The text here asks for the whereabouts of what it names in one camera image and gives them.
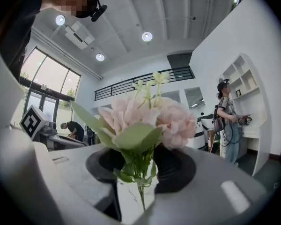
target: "large window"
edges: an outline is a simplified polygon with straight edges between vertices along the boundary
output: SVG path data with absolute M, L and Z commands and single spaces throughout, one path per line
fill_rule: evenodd
M 72 120 L 70 102 L 75 98 L 79 79 L 80 75 L 35 48 L 21 69 L 20 84 L 25 96 L 11 123 L 19 127 L 23 114 L 34 105 L 48 120 L 57 123 L 59 133 L 69 134 L 68 129 L 60 129 L 60 124 Z

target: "dark floor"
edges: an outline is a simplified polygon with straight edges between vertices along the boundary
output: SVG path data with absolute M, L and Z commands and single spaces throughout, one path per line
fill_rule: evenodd
M 256 155 L 247 153 L 238 159 L 238 167 L 252 176 L 256 158 Z M 254 178 L 263 184 L 268 191 L 272 191 L 274 186 L 276 186 L 281 180 L 280 162 L 269 159 L 254 176 Z

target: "tree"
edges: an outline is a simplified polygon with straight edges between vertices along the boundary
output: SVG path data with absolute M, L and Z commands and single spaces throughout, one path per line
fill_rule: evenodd
M 26 79 L 28 79 L 28 78 L 29 78 L 29 75 L 28 75 L 28 74 L 26 74 L 26 72 L 25 72 L 25 71 L 21 72 L 20 76 L 21 76 L 21 77 L 23 77 L 23 78 L 26 78 Z
M 74 98 L 74 97 L 75 97 L 75 91 L 71 88 L 71 89 L 67 92 L 67 95 Z M 60 105 L 61 105 L 62 107 L 64 107 L 64 108 L 71 108 L 71 103 L 70 103 L 70 102 L 67 102 L 67 101 L 62 101 Z

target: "flower bouquet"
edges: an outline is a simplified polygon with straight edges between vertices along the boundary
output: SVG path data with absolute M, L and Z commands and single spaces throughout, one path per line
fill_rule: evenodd
M 115 99 L 112 109 L 98 108 L 100 119 L 72 102 L 76 114 L 98 134 L 100 141 L 122 154 L 125 164 L 113 173 L 123 182 L 137 184 L 144 210 L 144 188 L 149 187 L 156 176 L 154 161 L 148 174 L 155 148 L 162 145 L 168 149 L 182 148 L 196 131 L 196 119 L 190 110 L 161 96 L 169 73 L 154 72 L 153 77 L 154 80 L 146 84 L 142 80 L 133 83 L 135 95 Z M 151 95 L 153 85 L 157 86 L 154 96 Z

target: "balcony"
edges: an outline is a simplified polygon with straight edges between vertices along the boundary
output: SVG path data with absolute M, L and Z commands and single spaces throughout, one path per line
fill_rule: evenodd
M 160 73 L 168 72 L 170 74 L 169 77 L 170 83 L 195 78 L 189 66 L 167 69 L 159 72 Z M 152 76 L 152 73 L 150 73 L 150 74 L 130 78 L 105 88 L 101 88 L 95 91 L 95 101 L 98 101 L 103 98 L 119 95 L 121 93 L 133 91 L 135 90 L 135 88 L 132 86 L 132 83 L 137 83 L 140 79 L 143 81 L 143 84 L 147 84 L 148 81 L 154 80 L 154 77 Z

